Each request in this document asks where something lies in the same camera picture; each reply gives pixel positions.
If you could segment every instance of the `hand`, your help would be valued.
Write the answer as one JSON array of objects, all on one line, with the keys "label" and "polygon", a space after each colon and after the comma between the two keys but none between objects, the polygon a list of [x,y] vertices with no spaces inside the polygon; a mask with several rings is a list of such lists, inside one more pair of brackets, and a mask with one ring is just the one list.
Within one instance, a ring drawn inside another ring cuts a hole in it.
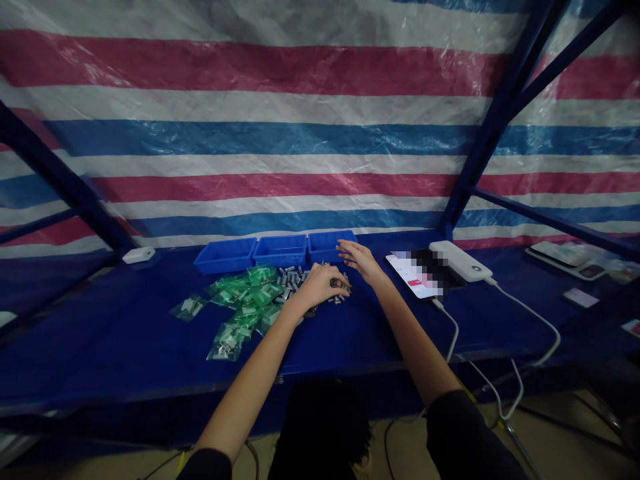
[{"label": "hand", "polygon": [[302,287],[285,305],[292,303],[298,306],[302,315],[310,308],[319,305],[334,295],[348,297],[349,292],[344,288],[331,286],[331,279],[338,279],[342,282],[342,285],[351,286],[349,281],[339,272],[338,267],[314,263]]},{"label": "hand", "polygon": [[338,242],[340,245],[336,247],[336,250],[342,252],[339,255],[345,259],[345,264],[358,270],[370,286],[376,287],[389,280],[387,274],[373,258],[371,250],[349,240],[338,240]]}]

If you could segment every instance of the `pixelated screen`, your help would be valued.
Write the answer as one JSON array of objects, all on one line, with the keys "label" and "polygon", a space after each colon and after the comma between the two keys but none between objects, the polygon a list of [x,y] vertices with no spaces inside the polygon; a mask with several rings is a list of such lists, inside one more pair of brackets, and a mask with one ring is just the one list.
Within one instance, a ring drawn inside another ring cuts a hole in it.
[{"label": "pixelated screen", "polygon": [[442,297],[448,290],[464,286],[449,268],[443,252],[396,251],[387,260],[419,299]]}]

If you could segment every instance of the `white charging cable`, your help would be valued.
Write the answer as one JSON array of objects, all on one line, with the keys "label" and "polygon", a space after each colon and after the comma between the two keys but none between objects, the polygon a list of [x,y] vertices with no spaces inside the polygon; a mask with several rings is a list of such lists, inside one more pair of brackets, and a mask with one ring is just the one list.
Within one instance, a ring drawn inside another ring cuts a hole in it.
[{"label": "white charging cable", "polygon": [[[447,356],[445,358],[447,363],[449,363],[449,361],[451,360],[451,356],[453,355],[453,349],[455,348],[455,344],[458,341],[458,333],[460,333],[460,327],[458,327],[458,322],[456,322],[455,319],[449,314],[449,312],[445,310],[445,306],[442,305],[442,303],[440,303],[437,299],[433,299],[431,301],[436,306],[436,308],[438,308],[438,310],[442,310],[442,312],[449,317],[449,319],[453,322],[453,326],[455,327],[455,330],[453,332],[453,340],[451,340],[451,345],[449,346],[449,352],[447,352]],[[412,420],[398,419],[398,421],[402,423],[413,423],[419,418],[422,418],[424,414],[426,414],[426,412],[427,412],[427,409],[423,409],[422,412],[418,413],[418,416]]]},{"label": "white charging cable", "polygon": [[553,345],[551,346],[549,351],[546,352],[539,360],[536,360],[535,362],[530,364],[530,366],[532,366],[532,367],[540,367],[540,366],[542,366],[542,364],[544,364],[544,362],[549,360],[550,356],[552,356],[554,354],[555,350],[560,345],[560,342],[562,340],[562,337],[560,336],[560,332],[558,332],[558,330],[552,324],[550,324],[550,322],[548,322],[544,317],[542,317],[542,315],[537,314],[531,308],[529,308],[524,303],[522,303],[520,300],[518,300],[514,296],[512,296],[512,295],[508,294],[507,292],[505,292],[504,290],[502,290],[502,288],[500,287],[500,285],[498,285],[498,282],[496,282],[496,280],[494,280],[491,277],[488,277],[488,278],[485,278],[485,282],[487,282],[490,285],[493,285],[498,290],[500,290],[500,292],[502,292],[502,294],[504,294],[505,296],[507,296],[508,298],[513,300],[514,302],[519,303],[520,305],[522,305],[524,308],[526,308],[526,310],[530,311],[532,314],[534,314],[536,317],[538,317],[540,320],[542,320],[542,322],[544,322],[546,324],[546,326],[548,326],[551,330],[553,330],[553,332],[555,334],[555,341],[553,342]]},{"label": "white charging cable", "polygon": [[453,355],[453,349],[455,348],[455,343],[458,341],[458,334],[460,333],[460,327],[458,327],[458,323],[454,320],[452,316],[450,316],[449,312],[445,310],[445,306],[442,305],[437,299],[431,300],[433,304],[438,308],[438,310],[442,311],[449,319],[453,322],[453,326],[455,327],[455,331],[453,332],[453,340],[451,340],[451,345],[449,346],[449,351],[447,352],[447,356],[445,360],[447,363],[451,361],[451,356]]},{"label": "white charging cable", "polygon": [[487,385],[491,387],[491,390],[493,390],[493,393],[495,394],[496,402],[498,404],[498,415],[500,416],[500,418],[502,420],[504,420],[504,421],[509,420],[511,418],[511,416],[513,415],[513,412],[515,412],[515,409],[518,406],[518,404],[520,404],[520,400],[522,400],[522,396],[525,393],[525,386],[522,383],[522,378],[520,377],[520,372],[518,372],[518,367],[515,365],[515,362],[513,361],[513,359],[511,359],[511,364],[513,365],[513,369],[515,370],[516,377],[518,377],[518,382],[520,383],[520,392],[518,392],[518,396],[515,398],[515,400],[513,402],[513,405],[511,406],[511,408],[509,409],[509,411],[506,414],[504,414],[502,412],[502,400],[500,399],[500,394],[498,393],[498,390],[496,390],[495,387],[493,386],[493,384],[489,381],[489,379],[486,378],[485,374],[482,373],[480,371],[480,369],[475,366],[474,362],[470,361],[469,363],[471,364],[471,366],[473,368],[475,368],[476,372],[478,372],[480,374],[480,376],[487,383]]}]

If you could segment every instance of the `blue plastic tray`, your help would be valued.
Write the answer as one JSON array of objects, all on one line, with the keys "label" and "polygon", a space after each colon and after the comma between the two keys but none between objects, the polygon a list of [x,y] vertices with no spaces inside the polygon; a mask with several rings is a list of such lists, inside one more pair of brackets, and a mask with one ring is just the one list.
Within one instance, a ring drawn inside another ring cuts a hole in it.
[{"label": "blue plastic tray", "polygon": [[256,263],[274,267],[304,265],[307,260],[307,236],[262,237],[253,252]]},{"label": "blue plastic tray", "polygon": [[256,244],[255,237],[211,242],[193,264],[205,275],[248,269],[253,266],[251,256]]},{"label": "blue plastic tray", "polygon": [[338,240],[358,241],[352,230],[340,230],[335,232],[322,232],[309,234],[309,257],[312,262],[340,262],[338,257]]}]

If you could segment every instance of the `person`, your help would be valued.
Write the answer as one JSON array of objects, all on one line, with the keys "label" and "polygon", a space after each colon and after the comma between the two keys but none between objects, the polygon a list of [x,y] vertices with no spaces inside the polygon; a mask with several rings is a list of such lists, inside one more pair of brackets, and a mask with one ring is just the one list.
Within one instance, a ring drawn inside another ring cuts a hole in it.
[{"label": "person", "polygon": [[[337,249],[345,264],[359,272],[373,288],[385,312],[424,402],[427,449],[441,478],[478,475],[492,479],[528,478],[514,456],[487,428],[484,418],[370,250],[345,240],[339,241]],[[179,480],[231,478],[232,465],[269,394],[298,320],[309,308],[334,295],[349,296],[346,289],[331,286],[335,278],[342,286],[350,286],[338,268],[314,264],[306,282],[284,304],[273,326],[222,398]],[[319,386],[307,385],[292,393],[270,479],[355,478],[351,465],[357,463],[359,453],[366,453],[371,434],[362,409],[354,407],[357,405],[354,395],[341,385],[324,380]],[[340,403],[347,407],[339,408]],[[342,427],[349,419],[352,419],[351,425]],[[314,435],[317,430],[323,434]],[[355,439],[360,450],[354,449],[349,439]]]}]

